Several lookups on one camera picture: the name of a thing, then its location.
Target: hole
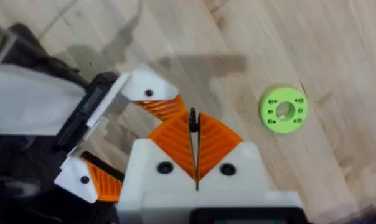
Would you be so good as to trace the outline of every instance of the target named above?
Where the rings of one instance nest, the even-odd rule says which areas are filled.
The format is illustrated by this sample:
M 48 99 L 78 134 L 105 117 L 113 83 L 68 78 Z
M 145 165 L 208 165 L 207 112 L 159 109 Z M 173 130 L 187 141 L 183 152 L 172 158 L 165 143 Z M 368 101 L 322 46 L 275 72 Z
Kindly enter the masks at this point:
M 80 182 L 83 184 L 88 184 L 89 181 L 90 181 L 90 178 L 87 176 L 83 176 L 82 178 L 80 178 Z
M 157 171 L 160 174 L 170 174 L 173 171 L 173 164 L 169 161 L 163 161 L 157 165 Z
M 276 117 L 282 121 L 291 119 L 294 115 L 294 106 L 289 102 L 283 102 L 276 108 Z
M 234 175 L 237 172 L 237 168 L 232 164 L 226 163 L 221 165 L 220 172 L 224 175 Z
M 152 90 L 145 90 L 145 95 L 147 97 L 151 97 L 151 96 L 153 96 L 153 91 Z

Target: screw hole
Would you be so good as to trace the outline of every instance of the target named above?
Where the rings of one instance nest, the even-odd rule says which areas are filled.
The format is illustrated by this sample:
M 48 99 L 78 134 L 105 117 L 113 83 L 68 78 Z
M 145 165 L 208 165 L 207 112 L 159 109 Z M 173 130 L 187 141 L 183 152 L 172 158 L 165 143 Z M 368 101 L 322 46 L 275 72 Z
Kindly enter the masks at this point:
M 230 163 L 226 163 L 221 166 L 220 172 L 223 175 L 231 176 L 235 175 L 235 173 L 237 172 L 237 168 L 235 168 L 235 166 Z
M 151 97 L 151 96 L 153 96 L 153 91 L 152 90 L 145 90 L 145 95 L 147 97 Z
M 174 169 L 174 166 L 169 161 L 163 161 L 157 165 L 157 171 L 160 174 L 170 174 Z
M 90 178 L 87 176 L 83 176 L 82 178 L 80 178 L 80 182 L 83 184 L 88 184 L 89 181 L 90 181 Z

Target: orange gripper pad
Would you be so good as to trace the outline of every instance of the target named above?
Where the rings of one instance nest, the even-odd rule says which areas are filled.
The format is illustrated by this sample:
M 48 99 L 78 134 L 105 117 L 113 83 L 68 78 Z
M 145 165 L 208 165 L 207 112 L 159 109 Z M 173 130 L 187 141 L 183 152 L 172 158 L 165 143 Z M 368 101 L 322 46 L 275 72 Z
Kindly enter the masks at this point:
M 177 95 L 173 100 L 135 101 L 135 103 L 161 121 L 186 110 L 180 95 Z
M 157 127 L 148 138 L 196 180 L 188 117 L 189 114 L 186 111 L 175 115 Z
M 198 181 L 242 142 L 237 134 L 220 121 L 203 113 L 199 116 Z
M 98 200 L 104 202 L 117 202 L 121 192 L 121 181 L 89 162 L 86 162 L 86 164 L 98 193 Z

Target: wooden table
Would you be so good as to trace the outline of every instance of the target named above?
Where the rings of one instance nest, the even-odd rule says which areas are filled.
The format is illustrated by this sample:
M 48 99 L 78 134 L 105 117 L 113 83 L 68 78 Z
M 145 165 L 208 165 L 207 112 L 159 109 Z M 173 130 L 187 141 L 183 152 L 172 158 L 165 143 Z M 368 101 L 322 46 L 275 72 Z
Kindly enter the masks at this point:
M 14 22 L 87 79 L 156 67 L 187 107 L 255 142 L 273 187 L 297 190 L 314 222 L 376 205 L 376 0 L 0 0 L 0 25 Z M 309 100 L 295 133 L 260 121 L 258 101 L 274 85 Z M 144 137 L 158 124 L 131 105 L 91 144 L 123 170 L 118 148 L 132 140 L 119 134 Z

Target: green washer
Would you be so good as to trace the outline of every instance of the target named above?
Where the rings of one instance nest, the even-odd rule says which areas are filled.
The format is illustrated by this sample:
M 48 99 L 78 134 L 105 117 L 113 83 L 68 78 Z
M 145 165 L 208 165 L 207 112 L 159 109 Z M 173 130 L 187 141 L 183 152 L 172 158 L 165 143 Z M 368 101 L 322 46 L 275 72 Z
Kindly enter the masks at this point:
M 289 104 L 289 111 L 277 117 L 276 109 L 282 103 Z M 300 128 L 307 117 L 307 111 L 306 97 L 294 88 L 275 88 L 260 103 L 261 120 L 276 133 L 290 133 Z

